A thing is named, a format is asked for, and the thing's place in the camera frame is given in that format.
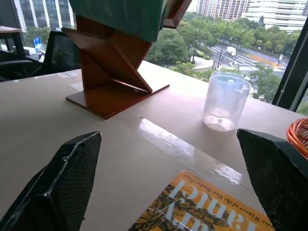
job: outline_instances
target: blue sign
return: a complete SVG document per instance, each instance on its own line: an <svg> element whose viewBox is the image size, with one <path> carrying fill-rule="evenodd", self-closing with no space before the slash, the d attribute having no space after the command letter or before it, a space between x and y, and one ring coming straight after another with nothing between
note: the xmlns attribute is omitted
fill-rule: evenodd
<svg viewBox="0 0 308 231"><path fill-rule="evenodd" d="M35 51L39 52L39 50L42 49L42 43L40 41L40 37L36 37L35 39L33 39L33 42L34 42Z"/></svg>

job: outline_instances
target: clear plastic measuring cup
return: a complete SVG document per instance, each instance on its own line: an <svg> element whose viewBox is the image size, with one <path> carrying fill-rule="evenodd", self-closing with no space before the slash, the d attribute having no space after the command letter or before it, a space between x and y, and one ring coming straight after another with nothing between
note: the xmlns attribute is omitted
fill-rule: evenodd
<svg viewBox="0 0 308 231"><path fill-rule="evenodd" d="M217 131L236 129L250 88L251 84L239 74L214 72L204 105L204 123Z"/></svg>

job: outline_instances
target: building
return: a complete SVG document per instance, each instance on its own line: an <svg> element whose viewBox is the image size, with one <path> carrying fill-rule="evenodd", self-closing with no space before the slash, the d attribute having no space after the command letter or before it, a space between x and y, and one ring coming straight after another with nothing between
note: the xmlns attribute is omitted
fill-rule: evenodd
<svg viewBox="0 0 308 231"><path fill-rule="evenodd" d="M259 22L263 16L265 28L279 26L292 32L302 29L307 19L307 0L250 0L243 17Z"/></svg>
<svg viewBox="0 0 308 231"><path fill-rule="evenodd" d="M248 0L199 0L197 13L223 19L237 19L246 12Z"/></svg>
<svg viewBox="0 0 308 231"><path fill-rule="evenodd" d="M27 26L57 29L76 25L68 0L14 0L14 3L24 32Z"/></svg>

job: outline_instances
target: orange basket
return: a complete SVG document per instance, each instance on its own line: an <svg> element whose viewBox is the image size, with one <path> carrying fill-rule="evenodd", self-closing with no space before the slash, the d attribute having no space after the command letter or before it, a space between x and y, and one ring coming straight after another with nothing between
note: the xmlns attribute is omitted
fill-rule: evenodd
<svg viewBox="0 0 308 231"><path fill-rule="evenodd" d="M308 118L301 118L290 125L287 141L308 160Z"/></svg>

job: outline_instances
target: table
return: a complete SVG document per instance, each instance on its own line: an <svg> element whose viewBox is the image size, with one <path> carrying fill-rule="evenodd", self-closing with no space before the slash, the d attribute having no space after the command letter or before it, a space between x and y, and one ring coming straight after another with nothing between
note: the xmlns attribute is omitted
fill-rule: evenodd
<svg viewBox="0 0 308 231"><path fill-rule="evenodd" d="M8 51L11 50L11 47L7 39L13 39L19 59L26 59L26 54L21 39L21 32L21 29L18 28L0 26L0 39L5 39L5 44Z"/></svg>
<svg viewBox="0 0 308 231"><path fill-rule="evenodd" d="M127 230L182 170L262 212L235 132L202 123L208 84L148 62L139 72L170 88L108 120L65 101L81 90L80 70L0 84L0 217L63 142L95 130L102 145L81 230ZM300 117L248 99L239 127L285 138Z"/></svg>

